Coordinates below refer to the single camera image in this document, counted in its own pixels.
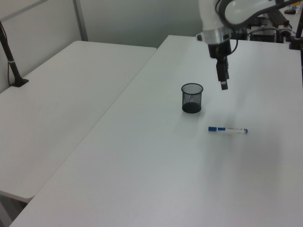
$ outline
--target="black cable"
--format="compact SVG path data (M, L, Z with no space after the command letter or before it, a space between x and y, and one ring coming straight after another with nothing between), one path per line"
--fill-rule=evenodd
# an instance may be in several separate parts
M0 27L1 27L1 30L3 31L3 33L4 33L5 39L6 39L6 41L7 41L7 40L8 40L8 37L6 36L6 32L5 32L5 29L4 29L4 27L3 27L2 23L1 23L1 21L0 21Z
M216 3L216 5L215 5L215 7L214 7L214 10L216 11L216 13L217 13L218 15L219 15L219 12L218 12L218 10L217 10L217 7L218 7L220 1L221 1L221 0L218 0L217 3Z
M255 32L261 32L261 31L266 31L266 30L274 30L274 31L277 31L277 29L275 29L275 28L263 28L263 29L257 29L257 30L254 30L254 31L252 31L252 32L249 32L247 35L251 35L251 34L253 34L253 33L255 33Z
M238 36L237 36L237 32L235 30L233 30L233 32L236 35L236 46L235 46L235 48L233 49L233 51L229 55L231 55L232 53L234 53L236 51L236 49L238 47L238 44L239 44L239 39L238 39Z
M9 86L10 86L10 81L9 81L9 63L8 63L8 82L9 82Z

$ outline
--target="pen holder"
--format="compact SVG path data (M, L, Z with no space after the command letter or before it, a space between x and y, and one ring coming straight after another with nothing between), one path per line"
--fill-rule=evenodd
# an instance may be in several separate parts
M181 88L182 110L189 114L198 113L201 110L201 97L203 87L199 84L189 83Z

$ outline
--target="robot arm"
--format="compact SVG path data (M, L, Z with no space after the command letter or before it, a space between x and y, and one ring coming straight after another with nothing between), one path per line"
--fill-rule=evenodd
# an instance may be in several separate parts
M227 56L232 53L231 31L236 31L272 9L280 9L298 0L199 0L204 40L211 58L217 59L217 74L222 90L228 89Z

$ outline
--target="black stand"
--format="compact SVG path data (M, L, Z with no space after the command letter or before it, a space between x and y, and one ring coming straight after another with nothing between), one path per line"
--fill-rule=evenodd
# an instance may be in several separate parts
M300 20L299 20L296 35L289 37L290 39L289 49L302 51L302 45L303 45L303 38L301 38L302 30L303 30L303 10L300 15Z
M17 65L16 65L13 55L10 51L7 38L6 38L4 30L2 28L3 28L3 26L2 26L2 23L0 22L0 41L1 41L2 47L4 49L4 52L6 54L6 57L8 59L10 68L15 76L15 82L13 84L11 84L11 86L21 87L28 82L28 79L23 79L20 76Z

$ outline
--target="white wall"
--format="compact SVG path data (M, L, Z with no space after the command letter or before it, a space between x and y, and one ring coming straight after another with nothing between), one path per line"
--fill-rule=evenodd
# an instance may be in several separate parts
M202 32L197 0L80 0L89 41L158 48Z
M22 77L81 40L72 0L48 0L2 24ZM6 88L7 58L0 45L0 92Z

